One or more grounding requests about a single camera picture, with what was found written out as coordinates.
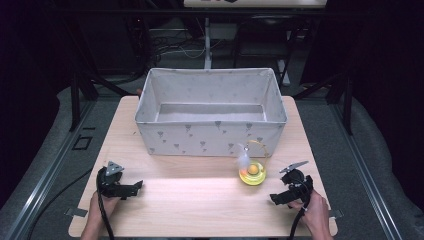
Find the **black metal frame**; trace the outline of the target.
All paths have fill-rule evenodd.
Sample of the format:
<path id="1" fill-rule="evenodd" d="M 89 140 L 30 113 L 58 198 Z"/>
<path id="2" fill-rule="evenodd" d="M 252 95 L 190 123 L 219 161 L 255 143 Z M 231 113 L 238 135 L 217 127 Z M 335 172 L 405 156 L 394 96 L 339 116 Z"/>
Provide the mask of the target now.
<path id="1" fill-rule="evenodd" d="M 348 71 L 337 73 L 324 81 L 313 84 L 294 96 L 295 100 L 306 98 L 319 89 L 329 86 L 325 100 L 328 104 L 338 104 L 342 102 L 342 125 L 349 135 L 352 135 L 351 112 L 353 102 L 353 81 Z"/>
<path id="2" fill-rule="evenodd" d="M 68 41 L 68 57 L 72 63 L 73 77 L 71 79 L 72 123 L 70 131 L 75 131 L 82 123 L 80 108 L 80 94 L 89 101 L 96 101 L 99 93 L 94 84 L 99 83 L 121 97 L 132 96 L 132 93 L 123 90 L 101 77 L 90 65 L 86 54 L 76 38 L 75 25 L 68 20 L 63 21 L 64 39 Z"/>

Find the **person's left hand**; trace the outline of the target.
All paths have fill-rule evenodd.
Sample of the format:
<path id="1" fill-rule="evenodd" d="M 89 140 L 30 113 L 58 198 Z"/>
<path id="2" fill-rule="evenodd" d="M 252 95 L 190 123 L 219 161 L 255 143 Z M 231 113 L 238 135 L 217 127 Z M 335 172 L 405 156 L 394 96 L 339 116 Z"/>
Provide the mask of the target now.
<path id="1" fill-rule="evenodd" d="M 120 201 L 119 197 L 105 197 L 101 196 L 101 200 L 103 202 L 104 211 L 107 215 L 107 217 L 110 217 L 113 213 L 116 205 Z M 90 208 L 88 211 L 88 220 L 87 222 L 89 224 L 101 224 L 103 222 L 101 210 L 99 207 L 99 199 L 98 199 L 98 193 L 94 192 L 91 200 L 90 200 Z"/>

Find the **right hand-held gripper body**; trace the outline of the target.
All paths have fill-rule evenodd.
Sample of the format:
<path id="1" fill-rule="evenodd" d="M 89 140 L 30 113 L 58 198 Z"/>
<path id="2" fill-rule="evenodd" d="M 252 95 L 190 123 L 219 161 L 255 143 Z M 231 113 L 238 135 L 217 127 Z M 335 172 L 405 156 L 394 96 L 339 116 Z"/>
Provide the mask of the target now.
<path id="1" fill-rule="evenodd" d="M 309 175 L 305 176 L 299 170 L 299 167 L 305 164 L 307 164 L 307 161 L 292 163 L 280 170 L 280 173 L 284 173 L 281 181 L 288 186 L 288 190 L 292 191 L 292 195 L 287 196 L 289 202 L 300 199 L 303 203 L 306 203 L 310 198 L 311 191 L 313 190 L 313 180 Z"/>

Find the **grey printed fabric storage box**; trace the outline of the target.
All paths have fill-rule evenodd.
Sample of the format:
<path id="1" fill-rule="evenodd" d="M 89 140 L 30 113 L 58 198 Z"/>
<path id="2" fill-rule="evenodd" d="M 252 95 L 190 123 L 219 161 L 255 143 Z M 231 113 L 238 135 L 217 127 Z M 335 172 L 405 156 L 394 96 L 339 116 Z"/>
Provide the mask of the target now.
<path id="1" fill-rule="evenodd" d="M 154 155 L 273 153 L 288 120 L 270 68 L 149 71 L 135 122 Z"/>

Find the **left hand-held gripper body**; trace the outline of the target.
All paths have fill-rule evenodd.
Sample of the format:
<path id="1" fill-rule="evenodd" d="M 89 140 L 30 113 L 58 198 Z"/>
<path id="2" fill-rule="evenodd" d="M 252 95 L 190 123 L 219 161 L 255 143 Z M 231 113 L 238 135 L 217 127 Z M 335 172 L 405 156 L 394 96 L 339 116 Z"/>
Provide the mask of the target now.
<path id="1" fill-rule="evenodd" d="M 134 195 L 133 185 L 121 185 L 120 179 L 123 175 L 124 168 L 109 161 L 106 166 L 103 166 L 97 173 L 96 188 L 97 191 L 108 198 L 120 197 L 127 198 Z"/>

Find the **person's right hand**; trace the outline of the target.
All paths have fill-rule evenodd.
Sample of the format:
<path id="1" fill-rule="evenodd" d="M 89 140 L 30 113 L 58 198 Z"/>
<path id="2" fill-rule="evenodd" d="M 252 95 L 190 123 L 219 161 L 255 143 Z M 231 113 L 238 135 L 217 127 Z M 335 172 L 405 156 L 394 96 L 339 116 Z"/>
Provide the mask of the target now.
<path id="1" fill-rule="evenodd" d="M 325 233 L 329 231 L 328 204 L 324 197 L 313 190 L 310 194 L 308 205 L 297 201 L 289 202 L 288 205 L 296 210 L 305 211 L 302 220 L 311 233 Z"/>

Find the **yellow cat toy with feather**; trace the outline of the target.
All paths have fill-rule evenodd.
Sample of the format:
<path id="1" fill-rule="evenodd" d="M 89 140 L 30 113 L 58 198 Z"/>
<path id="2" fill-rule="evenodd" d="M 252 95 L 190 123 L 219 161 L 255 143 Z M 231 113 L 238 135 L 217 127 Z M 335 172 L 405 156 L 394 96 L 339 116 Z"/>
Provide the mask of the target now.
<path id="1" fill-rule="evenodd" d="M 267 176 L 266 164 L 269 156 L 266 146 L 257 140 L 240 144 L 237 158 L 240 179 L 249 186 L 262 184 Z"/>

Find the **white stand pole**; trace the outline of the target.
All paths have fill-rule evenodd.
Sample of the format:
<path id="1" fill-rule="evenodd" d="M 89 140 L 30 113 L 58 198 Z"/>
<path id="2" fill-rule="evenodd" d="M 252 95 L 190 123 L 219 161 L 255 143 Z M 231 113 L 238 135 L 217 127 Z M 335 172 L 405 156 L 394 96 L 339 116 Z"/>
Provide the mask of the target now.
<path id="1" fill-rule="evenodd" d="M 205 61 L 204 69 L 212 68 L 212 53 L 211 53 L 211 33 L 210 33 L 210 20 L 205 18 L 205 31 L 204 31 L 204 42 L 205 42 Z"/>

